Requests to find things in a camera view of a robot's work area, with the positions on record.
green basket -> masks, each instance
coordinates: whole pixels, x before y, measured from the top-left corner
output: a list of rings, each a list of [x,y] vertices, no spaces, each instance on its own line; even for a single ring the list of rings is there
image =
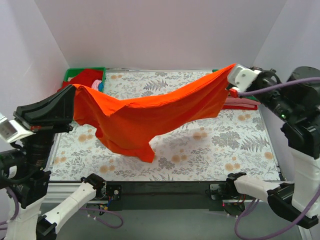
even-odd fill
[[[67,82],[69,78],[74,78],[75,76],[77,76],[79,73],[81,73],[83,70],[85,69],[94,69],[94,70],[98,70],[98,71],[103,71],[102,74],[102,90],[100,92],[104,92],[104,88],[105,88],[105,79],[106,79],[106,68],[103,66],[100,67],[82,67],[82,68],[69,68],[64,75],[64,82]]]

floral tablecloth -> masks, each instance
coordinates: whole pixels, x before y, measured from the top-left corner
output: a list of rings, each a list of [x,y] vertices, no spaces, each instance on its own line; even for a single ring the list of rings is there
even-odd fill
[[[118,99],[174,91],[208,72],[107,73],[104,92]],[[79,181],[96,173],[107,181],[224,181],[246,172],[266,181],[280,180],[260,112],[222,110],[218,117],[189,122],[156,136],[153,163],[112,153],[95,137],[95,128],[79,126],[57,139],[51,160],[52,181]]]

orange t-shirt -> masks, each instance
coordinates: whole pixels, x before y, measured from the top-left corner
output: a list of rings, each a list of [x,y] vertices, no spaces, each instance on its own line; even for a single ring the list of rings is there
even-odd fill
[[[95,136],[112,152],[152,163],[149,142],[197,119],[215,118],[228,91],[227,76],[235,65],[208,74],[173,92],[118,100],[90,87],[74,84],[73,118],[96,128]]]

gray floor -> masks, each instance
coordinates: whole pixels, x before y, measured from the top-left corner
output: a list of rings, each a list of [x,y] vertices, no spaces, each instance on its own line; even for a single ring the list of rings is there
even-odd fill
[[[42,212],[55,205],[44,204]],[[124,225],[111,229],[100,222],[76,213],[61,229],[57,240],[238,240],[234,233],[234,218],[196,210],[124,210],[119,213]],[[110,215],[102,218],[111,224],[119,221]],[[248,217],[241,220],[240,232],[246,237],[261,237],[289,224],[276,216],[268,205],[261,203]],[[273,238],[301,240],[297,226]]]

wire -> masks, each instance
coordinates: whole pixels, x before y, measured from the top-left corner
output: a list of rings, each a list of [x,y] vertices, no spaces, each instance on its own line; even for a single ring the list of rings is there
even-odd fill
[[[285,88],[285,87],[296,85],[296,84],[311,83],[311,82],[320,82],[320,77],[302,78],[302,79],[298,79],[298,80],[287,81],[285,83],[276,84],[273,86],[268,86],[268,87],[261,88],[259,90],[255,90],[255,91],[238,92],[238,96],[239,97],[248,97],[248,96],[252,96],[252,95],[270,92],[275,89],[281,89],[281,88]]]
[[[107,192],[104,193],[104,195],[101,198],[94,198],[94,200],[101,200],[106,196]]]
[[[246,195],[244,194],[243,195],[243,200],[242,200],[242,202],[240,202],[240,204],[243,204],[245,202],[245,200],[246,200]]]
[[[205,214],[212,214],[212,215],[218,215],[218,216],[223,216],[223,217],[231,217],[231,218],[236,218],[236,216],[233,216],[231,214],[225,214],[225,213],[220,213],[220,212],[215,212],[215,211],[204,211]]]
[[[13,198],[13,201],[14,201],[14,214],[10,218],[10,220],[13,221],[16,219],[16,217],[19,214],[19,202],[18,202],[18,198],[17,198],[16,194],[14,193],[14,191],[10,187],[6,187],[5,189],[7,190],[8,194]],[[7,221],[0,222],[0,226],[4,225],[6,223],[7,223]],[[8,229],[7,227],[0,227],[0,231],[7,230],[7,229]]]
[[[87,215],[88,217],[91,217],[91,218],[93,218],[94,220],[97,220],[97,221],[99,221],[100,223],[102,223],[102,224],[104,224],[104,225],[106,225],[107,227],[112,228],[112,229],[118,229],[118,228],[120,228],[120,227],[124,224],[124,219],[123,219],[123,217],[122,217],[119,213],[114,212],[114,211],[108,211],[108,210],[96,209],[96,208],[87,208],[87,207],[82,207],[82,208],[80,208],[80,210],[84,210],[84,211],[97,211],[97,210],[98,210],[98,211],[100,211],[100,212],[104,212],[104,213],[107,213],[107,214],[112,214],[112,215],[117,216],[117,217],[120,219],[121,223],[120,223],[118,226],[114,226],[114,225],[111,225],[111,224],[107,223],[106,221],[102,220],[102,219],[99,218],[99,217],[91,216],[90,214]]]
[[[233,204],[234,204],[234,205],[237,205],[237,204],[240,202],[240,200],[241,200],[241,195],[239,196],[238,201],[235,202],[235,203],[233,203]]]
[[[108,201],[108,203],[107,203],[107,205],[106,205],[106,207],[107,207],[107,208],[110,206],[111,201],[112,201],[112,198],[111,198],[111,197],[109,197],[109,201]]]
[[[21,184],[23,182],[25,182],[26,180],[30,179],[31,176],[33,174],[35,174],[37,171],[38,171],[38,168],[35,167],[36,169],[33,170],[32,172],[30,172],[27,176],[24,176],[23,178],[20,178],[20,179],[10,179],[10,178],[7,178],[6,176],[0,176],[0,179],[1,180],[4,180],[5,182],[9,183],[9,184]]]
[[[275,72],[273,72],[273,71],[271,71],[271,70],[268,70],[268,71],[265,71],[265,72],[271,74],[271,75],[272,75],[271,78],[274,77],[277,84],[281,84],[281,80],[280,80],[280,78],[276,75]]]
[[[255,238],[249,238],[249,237],[245,237],[240,235],[239,230],[238,230],[238,225],[240,222],[240,219],[243,217],[248,216],[253,210],[254,208],[257,206],[257,203],[251,208],[251,206],[254,204],[255,202],[255,198],[252,200],[252,202],[250,203],[250,207],[246,208],[243,213],[240,214],[240,216],[238,217],[238,219],[235,222],[235,226],[234,226],[234,232],[235,234],[242,240],[267,240],[267,239],[271,239],[274,238],[276,236],[279,236],[283,233],[285,233],[286,231],[288,231],[289,229],[291,229],[292,227],[294,227],[297,223],[299,223],[301,221],[301,219],[304,218],[304,216],[307,214],[307,212],[310,210],[310,208],[312,207],[312,205],[317,201],[317,199],[320,197],[320,186],[318,187],[318,190],[316,192],[316,194],[314,195],[314,197],[310,200],[310,202],[308,203],[308,205],[305,207],[305,209],[300,213],[300,215],[294,220],[292,221],[288,226],[274,232],[271,233],[269,235],[266,236],[262,236],[262,237],[255,237]]]
[[[11,147],[13,147],[14,149],[19,149],[20,151],[23,150],[23,147],[20,146],[19,144],[16,144],[17,141],[14,141],[12,143],[10,143]]]
[[[232,198],[232,199],[237,199],[236,197],[231,196],[231,195],[229,195],[229,194],[224,194],[224,193],[222,193],[222,192],[218,192],[218,191],[216,191],[216,190],[211,190],[211,189],[206,189],[206,190],[204,191],[204,193],[207,194],[208,197],[209,197],[211,200],[213,200],[213,199],[211,198],[211,195],[215,195],[215,194],[221,195],[221,196],[226,196],[226,197]]]
[[[98,209],[100,210],[103,206],[102,205],[98,205]],[[105,214],[104,212],[100,211],[99,212],[99,216],[102,216],[103,214]]]

